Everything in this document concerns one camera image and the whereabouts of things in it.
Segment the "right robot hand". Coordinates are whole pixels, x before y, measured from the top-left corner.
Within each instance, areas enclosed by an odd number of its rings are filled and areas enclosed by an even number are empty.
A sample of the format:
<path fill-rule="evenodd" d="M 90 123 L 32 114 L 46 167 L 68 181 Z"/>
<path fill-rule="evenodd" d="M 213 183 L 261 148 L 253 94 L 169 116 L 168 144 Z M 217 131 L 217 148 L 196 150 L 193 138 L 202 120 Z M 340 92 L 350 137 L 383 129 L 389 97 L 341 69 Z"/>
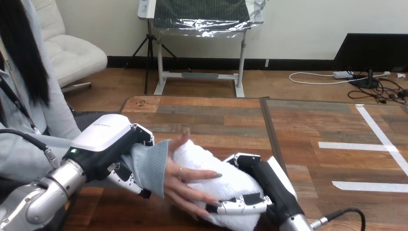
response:
<path fill-rule="evenodd" d="M 312 230 L 287 174 L 275 157 L 263 161 L 256 154 L 237 153 L 224 161 L 253 177 L 263 191 L 221 201 L 221 206 L 206 205 L 206 211 L 217 215 L 265 213 L 280 231 Z"/>

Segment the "person's hand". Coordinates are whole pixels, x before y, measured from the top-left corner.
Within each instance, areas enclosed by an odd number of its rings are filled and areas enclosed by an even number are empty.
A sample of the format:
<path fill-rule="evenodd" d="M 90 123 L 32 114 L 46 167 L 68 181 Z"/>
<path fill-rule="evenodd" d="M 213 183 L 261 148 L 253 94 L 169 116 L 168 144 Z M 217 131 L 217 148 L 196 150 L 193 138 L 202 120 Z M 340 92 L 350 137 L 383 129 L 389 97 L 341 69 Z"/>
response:
<path fill-rule="evenodd" d="M 198 217 L 208 218 L 210 214 L 194 202 L 204 202 L 213 206 L 221 206 L 219 200 L 202 191 L 189 187 L 185 182 L 192 180 L 211 180 L 222 177 L 222 174 L 211 170 L 195 170 L 176 164 L 171 155 L 176 149 L 190 139 L 190 131 L 185 130 L 180 137 L 168 142 L 168 157 L 164 178 L 164 196 L 170 203 L 188 213 L 195 220 Z"/>

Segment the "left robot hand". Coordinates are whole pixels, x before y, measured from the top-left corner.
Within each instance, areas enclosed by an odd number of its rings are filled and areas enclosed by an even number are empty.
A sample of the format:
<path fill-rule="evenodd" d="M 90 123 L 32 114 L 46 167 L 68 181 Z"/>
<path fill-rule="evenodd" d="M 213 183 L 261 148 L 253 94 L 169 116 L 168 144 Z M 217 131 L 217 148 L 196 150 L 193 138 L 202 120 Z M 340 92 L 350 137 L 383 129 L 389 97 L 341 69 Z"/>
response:
<path fill-rule="evenodd" d="M 153 146 L 154 135 L 124 115 L 103 115 L 72 140 L 62 166 L 70 166 L 80 182 L 108 180 L 148 199 L 151 192 L 136 183 L 132 170 L 121 159 L 136 143 Z"/>

